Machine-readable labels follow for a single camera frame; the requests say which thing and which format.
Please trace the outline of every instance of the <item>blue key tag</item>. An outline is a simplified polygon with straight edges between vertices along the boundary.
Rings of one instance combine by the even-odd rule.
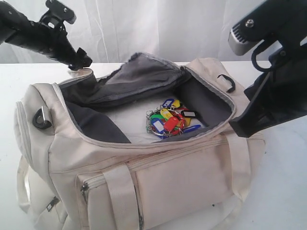
[[[196,129],[200,128],[201,125],[195,125],[195,126],[190,126],[190,127],[187,127],[187,128],[184,128],[182,130],[183,133],[189,133],[189,132],[193,132],[195,131]]]
[[[167,99],[163,104],[162,107],[163,108],[170,108],[172,106],[172,104],[174,103],[174,99]]]
[[[151,119],[151,124],[155,128],[155,131],[159,134],[164,133],[164,124],[159,118]]]

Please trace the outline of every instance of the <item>black key tag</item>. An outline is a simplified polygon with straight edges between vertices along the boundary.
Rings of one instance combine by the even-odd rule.
[[[197,118],[199,117],[199,114],[196,111],[190,111],[190,110],[182,110],[181,115],[187,118]]]

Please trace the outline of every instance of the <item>white table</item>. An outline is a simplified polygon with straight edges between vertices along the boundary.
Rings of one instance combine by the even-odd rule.
[[[250,62],[224,62],[230,75],[247,87],[259,76]],[[93,64],[96,77],[120,66]],[[32,230],[16,202],[16,170],[20,153],[13,134],[13,111],[29,84],[61,82],[69,78],[62,64],[0,64],[0,229]],[[307,118],[265,131],[267,153],[262,159],[251,193],[232,230],[307,229]],[[202,212],[156,229],[201,230]]]

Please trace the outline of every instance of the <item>white curtain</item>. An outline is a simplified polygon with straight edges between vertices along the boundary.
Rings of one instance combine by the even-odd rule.
[[[47,11],[45,0],[6,0],[29,20]],[[73,47],[94,62],[124,62],[138,51],[171,61],[237,57],[228,45],[232,26],[264,0],[62,0],[77,21],[66,23]],[[260,59],[266,59],[266,52]],[[2,44],[0,63],[53,62],[45,56]]]

